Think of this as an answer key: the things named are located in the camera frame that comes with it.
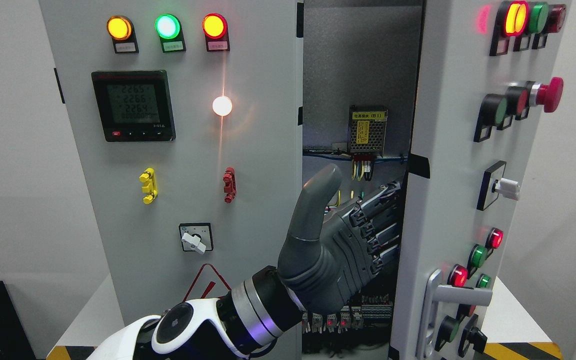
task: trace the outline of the digital power meter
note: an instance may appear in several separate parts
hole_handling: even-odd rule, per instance
[[[91,76],[105,141],[175,139],[166,70],[95,71]]]

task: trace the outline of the white toggle switch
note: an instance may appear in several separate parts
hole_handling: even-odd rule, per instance
[[[184,232],[181,236],[181,241],[188,244],[190,249],[196,251],[199,254],[203,255],[203,253],[206,252],[206,245],[202,243],[202,239],[198,235],[193,236],[187,232]]]
[[[494,192],[506,199],[519,200],[519,182],[502,177],[494,183]]]

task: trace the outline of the warning triangle sign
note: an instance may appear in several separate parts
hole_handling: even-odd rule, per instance
[[[183,301],[225,296],[231,290],[230,285],[212,264],[201,265],[194,277],[190,289],[185,293]]]

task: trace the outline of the yellow black hazard tape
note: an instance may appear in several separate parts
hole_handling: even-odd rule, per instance
[[[93,346],[55,346],[46,360],[86,360],[93,351]]]
[[[489,343],[484,353],[475,353],[473,360],[563,360],[560,347],[554,342]]]

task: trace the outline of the green indicator light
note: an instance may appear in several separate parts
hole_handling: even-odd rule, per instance
[[[470,253],[470,266],[475,268],[481,268],[486,262],[486,257],[488,256],[488,250],[481,245],[475,245]]]
[[[504,122],[504,118],[506,117],[506,110],[508,109],[508,100],[506,98],[502,98],[499,101],[499,105],[496,108],[496,114],[494,114],[494,125],[500,126]]]
[[[546,27],[548,20],[548,3],[538,2],[530,10],[530,19],[528,20],[528,32],[531,34],[539,34]]]
[[[181,31],[179,20],[172,14],[160,14],[155,20],[155,30],[162,39],[174,39]]]
[[[485,273],[481,274],[479,280],[477,281],[477,287],[486,289],[490,286],[490,276],[486,275]]]

